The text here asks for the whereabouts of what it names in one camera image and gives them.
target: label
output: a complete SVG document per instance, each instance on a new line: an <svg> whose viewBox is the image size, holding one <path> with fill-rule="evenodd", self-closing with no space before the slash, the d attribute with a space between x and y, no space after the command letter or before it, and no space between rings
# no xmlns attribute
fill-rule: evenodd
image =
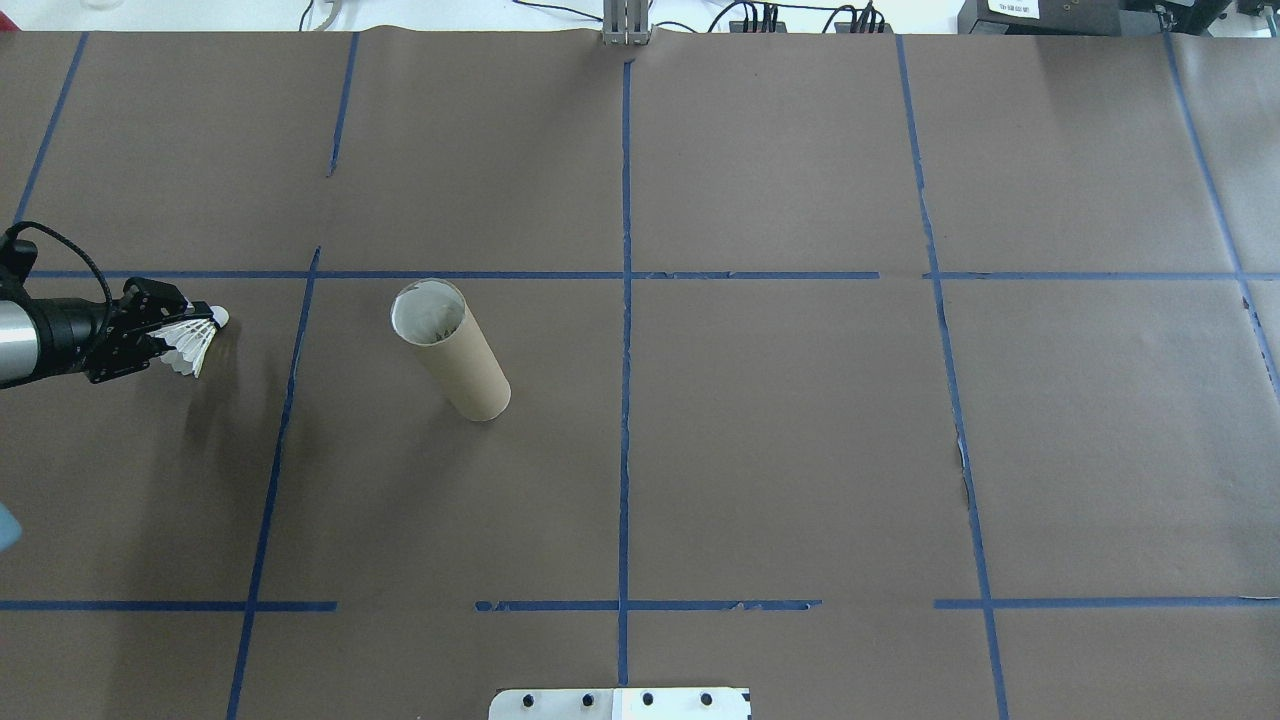
<svg viewBox="0 0 1280 720"><path fill-rule="evenodd" d="M1015 18L1039 19L1039 0L987 0L987 9Z"/></svg>

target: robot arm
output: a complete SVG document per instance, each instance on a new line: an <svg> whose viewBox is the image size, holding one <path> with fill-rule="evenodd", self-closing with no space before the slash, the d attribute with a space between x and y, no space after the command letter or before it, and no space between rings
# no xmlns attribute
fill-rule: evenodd
<svg viewBox="0 0 1280 720"><path fill-rule="evenodd" d="M37 250L18 237L26 229L42 232L79 255L102 287L102 302L32 299L23 286ZM148 333L212 318L207 304L188 302L177 287L146 278L129 278L123 296L113 300L88 255L40 223L18 223L0 237L0 389L68 373L84 373L91 383L101 383L143 370L152 357L173 350Z"/></svg>

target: blue object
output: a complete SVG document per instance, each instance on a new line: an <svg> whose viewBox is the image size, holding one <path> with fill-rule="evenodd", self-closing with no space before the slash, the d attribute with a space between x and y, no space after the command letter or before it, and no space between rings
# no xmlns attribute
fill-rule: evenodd
<svg viewBox="0 0 1280 720"><path fill-rule="evenodd" d="M22 525L9 514L9 509L0 503L0 550L18 542L22 537Z"/></svg>

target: cardboard tube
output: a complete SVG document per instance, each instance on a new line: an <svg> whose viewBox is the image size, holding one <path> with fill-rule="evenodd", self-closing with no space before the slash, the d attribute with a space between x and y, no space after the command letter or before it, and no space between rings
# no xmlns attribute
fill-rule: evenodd
<svg viewBox="0 0 1280 720"><path fill-rule="evenodd" d="M463 418L483 423L507 409L511 383L453 283L426 278L402 290L392 302L392 328Z"/></svg>

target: tube opening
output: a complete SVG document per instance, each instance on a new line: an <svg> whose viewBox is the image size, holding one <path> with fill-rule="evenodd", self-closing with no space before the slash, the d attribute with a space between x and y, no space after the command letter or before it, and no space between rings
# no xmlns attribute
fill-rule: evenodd
<svg viewBox="0 0 1280 720"><path fill-rule="evenodd" d="M466 314L467 302L452 283L419 281L392 302L392 329L406 342L435 345L457 332Z"/></svg>

